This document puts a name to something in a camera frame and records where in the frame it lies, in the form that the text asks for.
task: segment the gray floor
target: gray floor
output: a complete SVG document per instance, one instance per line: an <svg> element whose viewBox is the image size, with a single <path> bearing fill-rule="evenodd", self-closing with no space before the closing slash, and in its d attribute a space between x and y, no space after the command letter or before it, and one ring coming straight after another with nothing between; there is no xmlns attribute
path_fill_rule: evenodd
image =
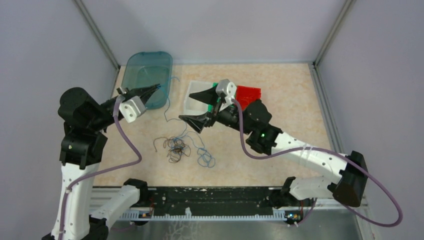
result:
<svg viewBox="0 0 424 240"><path fill-rule="evenodd" d="M118 222L117 228L127 227ZM126 232L111 231L108 240L360 240L353 214L347 210L315 210L299 227L268 221L149 222Z"/></svg>

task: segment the table surface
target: table surface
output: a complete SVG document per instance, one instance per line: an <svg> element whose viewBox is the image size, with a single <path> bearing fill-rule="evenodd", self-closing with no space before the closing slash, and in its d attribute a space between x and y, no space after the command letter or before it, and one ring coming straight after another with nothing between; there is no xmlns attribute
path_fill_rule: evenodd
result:
<svg viewBox="0 0 424 240"><path fill-rule="evenodd" d="M123 66L116 87L121 85L124 71ZM229 79L236 85L261 89L261 100L272 114L270 124L311 145L330 148L309 66L305 63L174 65L172 75L179 77L180 82L171 82L171 106L166 113L169 119L183 114L183 102L190 81L219 82ZM200 134L205 148L215 158L214 167L198 164L199 156L189 138L184 140L191 147L191 155L183 156L178 163L169 163L168 152L162 146L163 140L156 141L157 152L153 140L178 136L185 124L177 120L165 121L167 105L148 110L133 123L121 121L123 130L141 152L142 162L96 176L95 186L121 186L128 178L140 179L149 186L157 187L281 186L288 177L318 175L284 159L284 156L267 160L247 157L240 145L239 132L220 123L205 128ZM110 126L105 135L108 141L100 170L136 159L115 126ZM197 146L201 145L198 136L193 133L189 135Z"/></svg>

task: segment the red container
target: red container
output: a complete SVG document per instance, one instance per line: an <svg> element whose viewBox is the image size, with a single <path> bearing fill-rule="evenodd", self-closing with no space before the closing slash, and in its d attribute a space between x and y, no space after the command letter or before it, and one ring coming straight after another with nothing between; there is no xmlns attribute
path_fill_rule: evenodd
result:
<svg viewBox="0 0 424 240"><path fill-rule="evenodd" d="M237 86L235 99L240 103L241 109L245 108L252 102L261 98L261 89L249 86Z"/></svg>

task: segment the brown string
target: brown string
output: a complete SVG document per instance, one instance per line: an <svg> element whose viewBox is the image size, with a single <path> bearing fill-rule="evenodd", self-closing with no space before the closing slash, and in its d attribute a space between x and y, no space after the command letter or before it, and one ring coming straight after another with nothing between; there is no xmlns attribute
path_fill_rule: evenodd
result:
<svg viewBox="0 0 424 240"><path fill-rule="evenodd" d="M172 164L176 164L179 161L181 161L181 158L183 157L183 155L189 157L190 154L192 153L192 149L190 148L190 146L185 144L181 138L178 138L175 136L172 136L170 138L167 138L164 136L155 138L153 140L153 147L155 152L158 152L155 142L156 140L159 140L159 139L165 139L165 141L163 141L163 148L164 149L166 149L167 147L169 148L168 154L166 156L168 157L168 162Z"/></svg>

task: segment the white basket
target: white basket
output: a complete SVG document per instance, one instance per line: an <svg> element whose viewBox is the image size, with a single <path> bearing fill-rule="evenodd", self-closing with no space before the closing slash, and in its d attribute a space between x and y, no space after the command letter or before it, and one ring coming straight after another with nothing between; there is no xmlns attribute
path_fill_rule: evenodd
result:
<svg viewBox="0 0 424 240"><path fill-rule="evenodd" d="M208 111L209 105L192 98L189 94L198 93L214 86L212 82L207 81L190 81L188 84L187 93L185 94L183 114L184 115L202 115Z"/></svg>

